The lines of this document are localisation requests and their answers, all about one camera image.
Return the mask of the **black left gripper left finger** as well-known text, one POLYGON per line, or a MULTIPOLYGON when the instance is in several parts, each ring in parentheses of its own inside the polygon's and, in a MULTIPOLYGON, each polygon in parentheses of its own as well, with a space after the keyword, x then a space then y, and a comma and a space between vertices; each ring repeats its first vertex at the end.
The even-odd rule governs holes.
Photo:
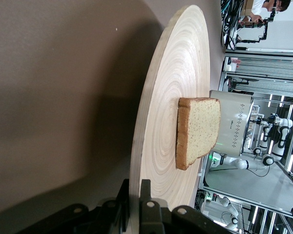
POLYGON ((120 214, 120 231, 125 232, 128 227, 130 217, 130 204, 129 204, 129 179, 124 179, 121 188, 118 192, 116 200, 121 205, 120 214))

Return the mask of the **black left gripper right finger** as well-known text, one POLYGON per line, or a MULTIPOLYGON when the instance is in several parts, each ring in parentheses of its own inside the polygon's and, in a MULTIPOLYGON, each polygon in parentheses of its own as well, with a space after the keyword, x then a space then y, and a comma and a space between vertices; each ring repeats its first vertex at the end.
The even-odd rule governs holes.
POLYGON ((151 181, 143 179, 140 190, 140 233, 162 233, 163 224, 159 203, 151 198, 151 181))

